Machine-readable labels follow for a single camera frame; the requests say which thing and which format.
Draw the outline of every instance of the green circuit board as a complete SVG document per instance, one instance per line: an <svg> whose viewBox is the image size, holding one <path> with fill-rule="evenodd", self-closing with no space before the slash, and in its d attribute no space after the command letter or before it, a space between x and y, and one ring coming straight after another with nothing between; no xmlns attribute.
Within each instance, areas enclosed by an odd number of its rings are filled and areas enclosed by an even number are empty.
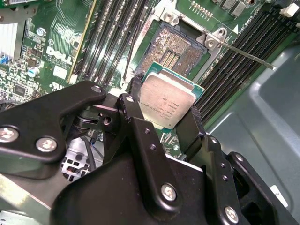
<svg viewBox="0 0 300 225"><path fill-rule="evenodd" d="M208 12L212 14L212 16L209 17L204 13L200 12L199 10L197 10L195 8L195 4L201 5L203 8L208 10ZM204 1L178 0L176 9L211 32L216 31L218 28L221 27L226 28L227 36L225 41L229 44L232 44L235 41L235 39L238 37L238 35L245 29L245 27L251 21L251 19L254 17L255 13L262 7L263 3L261 3L258 0L257 1L255 0L251 4L246 4L246 5L247 5L246 8L244 9L243 13L239 17L234 17L233 15L230 14L228 10L222 9L220 4L216 4L211 0L204 0ZM158 30L160 24L161 22L153 21L152 24L150 25L150 28L147 34L145 35L145 38L143 39L132 62L133 69L137 68L141 58L147 52L147 49L149 48L149 44L152 38L154 37L156 31ZM211 64L210 68L213 68L214 65L218 63L218 58L222 56L222 54L225 51L226 48L223 47L216 60ZM205 64L205 62L208 60L209 57L210 54L207 53L201 58L199 63L187 75L187 78L189 80L193 80L193 78L197 75L197 73Z"/></svg>
<svg viewBox="0 0 300 225"><path fill-rule="evenodd" d="M0 64L0 100L23 103L81 81L78 65L85 56L90 37L94 32L99 16L98 11L106 2L104 0L42 2L37 14L26 21L20 58ZM148 12L158 2L158 0L150 1ZM263 5L263 2L259 0L240 2L243 2L246 7L237 17L232 15L231 10L224 9L220 3L212 0L177 0L176 9L211 32L221 27L225 28L227 30L225 42L232 44ZM138 67L161 24L161 21L153 21L150 24L148 32L144 35L134 55L131 68ZM278 55L285 46L286 44L281 45L272 58ZM109 88L120 87L121 73L126 64L129 49L130 45L122 55ZM207 71L218 63L225 51L226 48L223 47ZM114 53L115 51L109 58L108 65L112 63ZM209 57L209 53L203 55L186 78L193 80ZM29 77L27 73L30 68L38 68L38 75ZM263 68L257 71L255 76L258 76L262 70ZM176 131L173 130L168 134L158 131L158 136L164 143L166 152L178 158L181 154L180 150L173 149L175 145L178 145Z"/></svg>

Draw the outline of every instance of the silver screw head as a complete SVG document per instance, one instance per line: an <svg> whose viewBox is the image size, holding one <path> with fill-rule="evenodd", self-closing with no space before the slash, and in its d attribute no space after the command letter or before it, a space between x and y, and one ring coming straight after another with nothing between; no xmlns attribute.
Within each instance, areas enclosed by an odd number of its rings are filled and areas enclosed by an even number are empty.
<svg viewBox="0 0 300 225"><path fill-rule="evenodd" d="M36 142L36 148L42 152L51 152L57 148L57 143L50 137L42 137Z"/></svg>
<svg viewBox="0 0 300 225"><path fill-rule="evenodd" d="M241 161L241 162L243 161L243 158L240 155L236 155L236 158L238 158L238 160Z"/></svg>
<svg viewBox="0 0 300 225"><path fill-rule="evenodd" d="M217 139L215 137L210 137L212 142L214 142L215 144L218 142Z"/></svg>
<svg viewBox="0 0 300 225"><path fill-rule="evenodd" d="M19 136L19 132L11 127L0 128L0 142L13 142Z"/></svg>
<svg viewBox="0 0 300 225"><path fill-rule="evenodd" d="M172 186L168 184L164 184L163 186L161 186L161 193L168 201L174 201L176 199L176 191Z"/></svg>
<svg viewBox="0 0 300 225"><path fill-rule="evenodd" d="M133 99L131 96L126 96L126 99L127 99L129 102L134 102L134 99Z"/></svg>
<svg viewBox="0 0 300 225"><path fill-rule="evenodd" d="M173 19L174 19L173 13L165 13L165 14L164 14L164 20L165 20L167 23L172 22Z"/></svg>
<svg viewBox="0 0 300 225"><path fill-rule="evenodd" d="M236 211L231 208L230 206L225 207L225 213L228 217L228 219L233 222L234 224L237 224L239 222L239 217Z"/></svg>
<svg viewBox="0 0 300 225"><path fill-rule="evenodd" d="M174 151L177 151L178 149L179 149L179 146L178 146L178 145L174 145L174 146L173 146L173 150L174 150Z"/></svg>
<svg viewBox="0 0 300 225"><path fill-rule="evenodd" d="M91 87L91 89L97 93L101 93L101 89L99 86L93 86L93 87Z"/></svg>

